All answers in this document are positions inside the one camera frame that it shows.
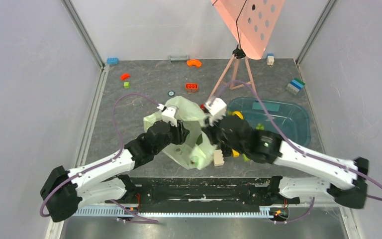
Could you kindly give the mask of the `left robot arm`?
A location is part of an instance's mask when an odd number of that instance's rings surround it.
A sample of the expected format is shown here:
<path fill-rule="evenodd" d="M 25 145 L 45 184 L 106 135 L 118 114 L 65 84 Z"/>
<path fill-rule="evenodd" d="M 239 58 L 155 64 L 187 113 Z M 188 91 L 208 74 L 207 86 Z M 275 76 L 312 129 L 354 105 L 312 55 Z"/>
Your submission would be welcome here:
<path fill-rule="evenodd" d="M 62 165 L 55 167 L 40 190 L 43 199 L 40 216 L 50 217 L 56 223 L 90 204 L 118 199 L 132 202 L 136 198 L 136 189 L 130 182 L 125 182 L 122 173 L 152 161 L 170 144 L 184 144 L 189 134 L 182 121 L 172 126 L 159 120 L 103 159 L 72 169 Z"/>

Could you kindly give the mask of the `green fake fruit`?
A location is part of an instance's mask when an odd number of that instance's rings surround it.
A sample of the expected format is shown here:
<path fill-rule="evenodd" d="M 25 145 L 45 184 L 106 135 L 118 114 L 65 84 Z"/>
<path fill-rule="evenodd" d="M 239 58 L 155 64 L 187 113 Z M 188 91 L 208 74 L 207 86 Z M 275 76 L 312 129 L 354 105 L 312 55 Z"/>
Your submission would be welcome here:
<path fill-rule="evenodd" d="M 258 124 L 256 125 L 256 130 L 264 130 L 264 129 L 265 129 L 265 126 L 264 126 L 263 124 L 258 123 Z"/>

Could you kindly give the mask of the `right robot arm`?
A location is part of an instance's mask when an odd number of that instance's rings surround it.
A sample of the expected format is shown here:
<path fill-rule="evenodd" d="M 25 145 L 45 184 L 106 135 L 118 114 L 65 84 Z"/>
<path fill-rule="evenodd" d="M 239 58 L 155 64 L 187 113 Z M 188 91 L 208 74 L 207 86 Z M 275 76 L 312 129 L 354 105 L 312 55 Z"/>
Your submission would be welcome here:
<path fill-rule="evenodd" d="M 267 190 L 273 203 L 285 198 L 325 195 L 344 207 L 362 209 L 365 206 L 369 161 L 363 157 L 353 160 L 331 157 L 285 140 L 278 133 L 254 129 L 238 116 L 225 116 L 216 121 L 206 117 L 202 131 L 211 144 L 219 144 L 228 156 L 237 151 L 256 163 L 285 166 L 310 174 L 308 178 L 299 179 L 274 176 L 273 185 Z"/>

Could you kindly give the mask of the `yellow fake mango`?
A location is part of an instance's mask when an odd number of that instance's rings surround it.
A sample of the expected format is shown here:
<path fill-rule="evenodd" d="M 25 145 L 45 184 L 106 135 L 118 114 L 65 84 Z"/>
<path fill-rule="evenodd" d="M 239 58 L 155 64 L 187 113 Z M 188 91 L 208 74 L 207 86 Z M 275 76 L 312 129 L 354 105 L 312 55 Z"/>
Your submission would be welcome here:
<path fill-rule="evenodd" d="M 231 115 L 232 115 L 232 116 L 237 116 L 237 117 L 240 118 L 241 120 L 244 119 L 242 113 L 239 112 L 239 111 L 234 111 L 234 112 L 231 113 Z"/>

